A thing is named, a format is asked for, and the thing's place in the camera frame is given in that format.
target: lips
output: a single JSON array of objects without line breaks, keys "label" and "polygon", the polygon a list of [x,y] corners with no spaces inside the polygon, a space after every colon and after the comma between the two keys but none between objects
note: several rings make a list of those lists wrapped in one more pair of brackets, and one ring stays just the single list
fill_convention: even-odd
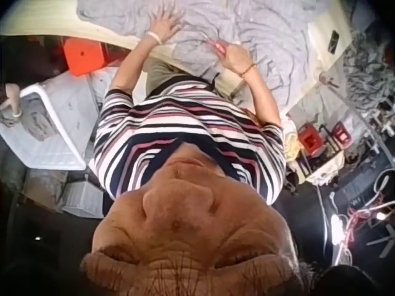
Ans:
[{"label": "lips", "polygon": [[175,163],[184,163],[186,165],[196,165],[198,167],[204,167],[204,165],[201,162],[194,160],[194,159],[188,159],[188,158],[178,158],[178,159],[172,160],[169,164],[173,165]]}]

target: wrinkled skin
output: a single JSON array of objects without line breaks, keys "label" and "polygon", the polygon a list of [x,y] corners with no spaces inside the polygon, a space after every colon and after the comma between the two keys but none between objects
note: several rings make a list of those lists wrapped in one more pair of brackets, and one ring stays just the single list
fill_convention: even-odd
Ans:
[{"label": "wrinkled skin", "polygon": [[183,144],[147,184],[115,201],[82,267],[120,295],[255,295],[254,285],[294,275],[297,260],[285,220]]}]

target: red stool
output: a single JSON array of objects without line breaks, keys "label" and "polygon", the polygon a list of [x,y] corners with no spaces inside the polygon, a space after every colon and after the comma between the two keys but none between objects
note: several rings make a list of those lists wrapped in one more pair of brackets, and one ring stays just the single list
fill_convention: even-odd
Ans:
[{"label": "red stool", "polygon": [[343,149],[349,147],[352,143],[351,135],[341,121],[335,124],[335,127],[332,129],[332,136],[343,146]]},{"label": "red stool", "polygon": [[64,41],[64,54],[70,73],[81,76],[104,68],[109,63],[125,57],[127,52],[114,53],[98,41],[69,37]]},{"label": "red stool", "polygon": [[299,132],[299,141],[305,148],[306,152],[313,156],[323,146],[323,141],[318,131],[310,123],[303,126]]}]

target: black white red striped top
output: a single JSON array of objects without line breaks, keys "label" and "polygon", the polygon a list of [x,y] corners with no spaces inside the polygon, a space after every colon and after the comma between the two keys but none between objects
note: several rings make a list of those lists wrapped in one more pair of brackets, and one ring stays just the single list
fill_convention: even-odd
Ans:
[{"label": "black white red striped top", "polygon": [[94,145],[96,173],[116,198],[139,188],[184,142],[215,160],[229,178],[248,183],[270,205],[285,175],[283,132],[257,127],[237,106],[181,80],[162,86],[140,105],[118,89],[106,95]]}]

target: red scissors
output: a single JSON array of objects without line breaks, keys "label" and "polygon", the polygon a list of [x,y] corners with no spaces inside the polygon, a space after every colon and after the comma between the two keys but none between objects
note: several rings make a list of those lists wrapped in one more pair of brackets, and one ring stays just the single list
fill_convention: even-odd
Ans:
[{"label": "red scissors", "polygon": [[222,45],[221,43],[219,43],[218,41],[210,38],[206,33],[204,33],[203,31],[199,31],[207,40],[207,43],[209,43],[211,46],[213,46],[216,50],[218,50],[219,53],[221,53],[222,55],[226,55],[227,53],[227,49],[224,45]]}]

